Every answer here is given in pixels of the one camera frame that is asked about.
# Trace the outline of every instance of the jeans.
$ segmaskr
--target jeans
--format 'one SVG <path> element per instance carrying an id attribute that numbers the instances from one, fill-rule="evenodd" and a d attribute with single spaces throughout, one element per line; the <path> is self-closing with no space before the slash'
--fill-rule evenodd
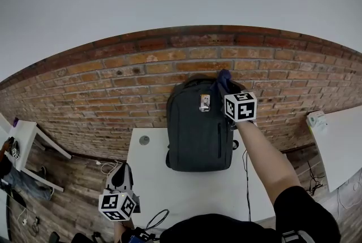
<path id="1" fill-rule="evenodd" d="M 35 172 L 35 174 L 45 179 L 42 171 Z M 9 183 L 13 188 L 18 186 L 34 198 L 50 200 L 51 190 L 49 188 L 38 186 L 34 178 L 24 172 L 19 172 L 13 166 L 11 167 L 10 173 L 4 176 L 4 181 Z"/>

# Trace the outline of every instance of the fiducial marker cube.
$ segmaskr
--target fiducial marker cube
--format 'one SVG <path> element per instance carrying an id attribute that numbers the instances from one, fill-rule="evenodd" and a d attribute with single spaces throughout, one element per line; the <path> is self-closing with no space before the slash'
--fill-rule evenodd
<path id="1" fill-rule="evenodd" d="M 110 221 L 128 221 L 136 203 L 127 193 L 100 195 L 98 210 Z"/>
<path id="2" fill-rule="evenodd" d="M 256 97 L 252 92 L 225 96 L 224 107 L 225 114 L 235 122 L 256 119 Z"/>

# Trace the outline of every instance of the white table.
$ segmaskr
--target white table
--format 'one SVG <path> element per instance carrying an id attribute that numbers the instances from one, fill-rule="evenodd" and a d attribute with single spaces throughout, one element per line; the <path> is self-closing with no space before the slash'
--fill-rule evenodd
<path id="1" fill-rule="evenodd" d="M 309 128 L 332 192 L 362 168 L 362 106 L 326 114 L 323 131 Z"/>
<path id="2" fill-rule="evenodd" d="M 28 170 L 25 165 L 27 164 L 27 160 L 29 157 L 30 149 L 33 146 L 33 142 L 36 135 L 41 136 L 50 146 L 52 146 L 55 150 L 60 152 L 66 158 L 71 159 L 72 156 L 69 155 L 66 151 L 64 151 L 60 146 L 58 146 L 55 142 L 53 142 L 44 132 L 42 132 L 37 124 L 33 121 L 18 121 L 16 127 L 11 127 L 8 137 L 14 137 L 15 140 L 19 143 L 20 150 L 20 158 L 15 160 L 10 154 L 7 154 L 8 159 L 11 161 L 12 165 L 20 172 L 23 171 L 30 177 L 38 180 L 39 182 L 48 185 L 56 190 L 61 192 L 64 191 L 63 188 L 44 180 L 43 178 L 36 175 L 34 172 Z"/>
<path id="3" fill-rule="evenodd" d="M 150 143 L 141 145 L 141 136 Z M 158 212 L 169 209 L 170 214 L 160 228 L 170 228 L 190 217 L 217 213 L 237 220 L 248 220 L 246 172 L 242 155 L 245 146 L 239 141 L 234 150 L 231 167 L 218 172 L 176 172 L 166 166 L 169 138 L 166 128 L 134 128 L 127 163 L 132 168 L 133 191 L 140 196 L 141 213 L 133 214 L 135 225 L 144 227 Z M 253 221 L 275 215 L 268 195 L 249 160 L 249 195 Z"/>

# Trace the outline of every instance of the black shirt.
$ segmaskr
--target black shirt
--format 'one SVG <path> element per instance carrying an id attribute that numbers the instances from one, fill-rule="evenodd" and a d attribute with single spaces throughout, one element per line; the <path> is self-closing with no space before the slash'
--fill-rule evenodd
<path id="1" fill-rule="evenodd" d="M 341 240 L 332 214 L 316 203 L 300 186 L 284 190 L 275 200 L 274 211 L 276 230 L 264 229 L 254 222 L 241 222 L 227 216 L 209 214 L 174 225 L 161 234 L 160 243 L 281 243 L 282 234 L 290 231 L 304 231 L 315 243 L 337 243 Z"/>
<path id="2" fill-rule="evenodd" d="M 0 162 L 0 179 L 3 179 L 5 175 L 10 173 L 11 171 L 11 162 L 9 159 L 4 155 Z"/>

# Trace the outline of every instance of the backpack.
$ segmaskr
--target backpack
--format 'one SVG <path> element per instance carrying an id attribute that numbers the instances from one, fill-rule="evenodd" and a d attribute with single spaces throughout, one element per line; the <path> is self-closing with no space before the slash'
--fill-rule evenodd
<path id="1" fill-rule="evenodd" d="M 200 109 L 202 94 L 210 95 L 209 111 Z M 222 108 L 222 95 L 215 78 L 194 75 L 175 86 L 166 106 L 169 168 L 209 172 L 230 167 L 233 134 Z"/>

